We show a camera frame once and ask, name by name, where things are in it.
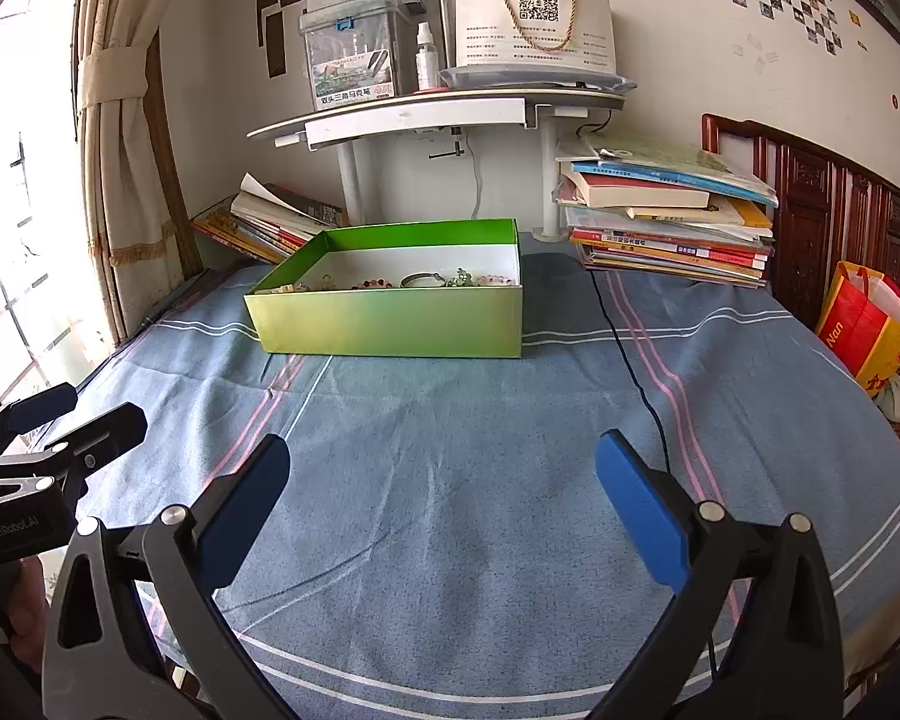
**white wall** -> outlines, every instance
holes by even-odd
[[[333,151],[245,141],[251,129],[311,110],[296,34],[302,5],[283,11],[288,73],[268,79],[254,3],[175,0],[162,28],[170,133],[188,207],[197,213],[235,191],[245,170],[342,204]],[[618,71],[640,84],[616,115],[617,127],[699,143],[704,112],[754,119],[845,154],[900,186],[900,47],[852,0],[833,0],[844,44],[837,56],[808,41],[790,9],[769,20],[731,0],[610,5]],[[859,28],[850,23],[851,8],[861,16]],[[484,185],[481,215],[513,215],[521,228],[540,224],[533,133],[484,128],[470,142]],[[365,189],[379,197],[387,220],[469,215],[470,160],[427,159],[451,146],[446,133],[376,138],[364,146]]]

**window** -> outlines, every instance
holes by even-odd
[[[0,399],[77,384],[111,351],[86,255],[74,0],[0,6]]]

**open cardboard box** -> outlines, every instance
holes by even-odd
[[[514,286],[400,288],[457,269]],[[393,289],[352,290],[372,279]],[[285,285],[309,292],[266,293]],[[335,290],[321,290],[333,285]],[[523,288],[516,222],[423,221],[326,230],[246,296],[266,351],[373,357],[519,357]]]

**human hand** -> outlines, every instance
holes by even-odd
[[[22,664],[39,674],[43,665],[43,638],[47,632],[50,607],[43,584],[43,563],[39,557],[20,562],[20,581],[7,602],[7,616],[13,628],[10,650]]]

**desk shelf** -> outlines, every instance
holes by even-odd
[[[557,118],[586,119],[591,110],[612,114],[622,110],[624,98],[607,92],[573,88],[466,89],[372,100],[298,116],[247,134],[250,140],[269,140],[274,146],[307,143],[311,151],[336,146],[343,196],[353,224],[373,223],[365,217],[353,141],[373,135],[437,129],[518,124],[540,133],[543,170],[543,228],[540,240],[558,241],[559,206],[552,200],[557,186]]]

